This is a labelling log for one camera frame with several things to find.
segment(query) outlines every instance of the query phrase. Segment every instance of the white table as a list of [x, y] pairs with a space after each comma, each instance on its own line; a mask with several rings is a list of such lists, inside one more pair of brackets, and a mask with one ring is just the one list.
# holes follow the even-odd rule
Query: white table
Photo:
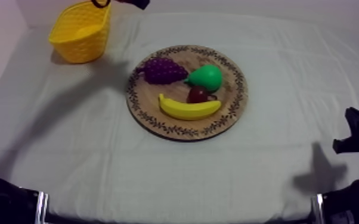
[[[359, 38], [226, 14], [123, 15], [113, 25], [103, 60], [82, 65], [53, 55], [50, 27], [32, 29], [0, 80], [0, 176], [49, 193], [52, 211], [128, 222], [265, 221], [304, 216], [311, 195], [359, 179], [359, 154], [331, 148], [349, 136], [345, 109], [359, 109]], [[216, 138], [160, 139], [126, 107], [131, 70], [179, 44], [222, 52], [248, 82], [244, 115]]]

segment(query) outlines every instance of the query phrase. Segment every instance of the basket handle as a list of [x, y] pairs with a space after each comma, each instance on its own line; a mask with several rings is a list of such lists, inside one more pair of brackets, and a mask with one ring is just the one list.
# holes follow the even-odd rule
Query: basket handle
[[97, 0], [91, 0], [91, 1], [97, 8], [104, 8], [107, 7], [112, 0], [107, 0], [106, 4], [104, 5], [101, 5], [99, 2], [97, 2]]

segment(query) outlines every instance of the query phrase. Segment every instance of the plastic basket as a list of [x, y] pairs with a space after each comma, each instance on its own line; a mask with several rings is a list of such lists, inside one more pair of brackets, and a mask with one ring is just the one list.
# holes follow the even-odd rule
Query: plastic basket
[[82, 2], [65, 9], [55, 23], [49, 41], [70, 63], [86, 63], [103, 55], [110, 30], [111, 4], [97, 8]]

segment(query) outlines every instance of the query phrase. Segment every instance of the decorative plate border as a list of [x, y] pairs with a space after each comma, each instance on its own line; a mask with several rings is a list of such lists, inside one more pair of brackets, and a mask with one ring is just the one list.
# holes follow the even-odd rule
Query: decorative plate border
[[[149, 115], [146, 111], [143, 111], [140, 107], [140, 103], [138, 100], [138, 93], [135, 91], [135, 87], [137, 86], [137, 80], [141, 77], [139, 72], [137, 72], [137, 68], [141, 67], [147, 60], [151, 58], [160, 58], [167, 57], [170, 54], [176, 54], [183, 51], [190, 50], [193, 53], [199, 54], [205, 57], [214, 57], [222, 66], [226, 67], [229, 71], [235, 75], [235, 84], [236, 84], [236, 96], [230, 107], [228, 108], [228, 113], [226, 115], [222, 115], [218, 120], [212, 122], [209, 126], [206, 126], [200, 130], [197, 129], [188, 129], [179, 127], [177, 125], [168, 126], [165, 122], [158, 121], [154, 116]], [[131, 77], [128, 81], [128, 87], [126, 93], [128, 94], [128, 107], [133, 109], [134, 112], [137, 113], [137, 116], [146, 121], [148, 124], [152, 125], [154, 128], [162, 129], [166, 132], [166, 134], [176, 133], [177, 135], [187, 135], [190, 137], [195, 137], [199, 135], [203, 135], [206, 138], [213, 137], [209, 136], [213, 134], [217, 128], [224, 126], [227, 124], [228, 119], [232, 119], [233, 117], [237, 117], [237, 112], [242, 109], [241, 102], [243, 100], [247, 101], [247, 84], [245, 81], [245, 77], [239, 69], [234, 65], [235, 63], [230, 61], [228, 58], [220, 55], [216, 50], [210, 49], [204, 46], [197, 45], [178, 45], [172, 46], [169, 48], [161, 49], [151, 56], [147, 57], [143, 60], [140, 65], [132, 72]]]

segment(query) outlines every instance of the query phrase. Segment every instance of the yellow banana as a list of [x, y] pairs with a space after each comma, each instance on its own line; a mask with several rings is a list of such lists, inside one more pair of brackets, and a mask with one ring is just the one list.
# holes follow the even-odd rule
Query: yellow banana
[[218, 100], [185, 104], [159, 95], [161, 109], [171, 117], [181, 120], [200, 120], [209, 117], [221, 107]]

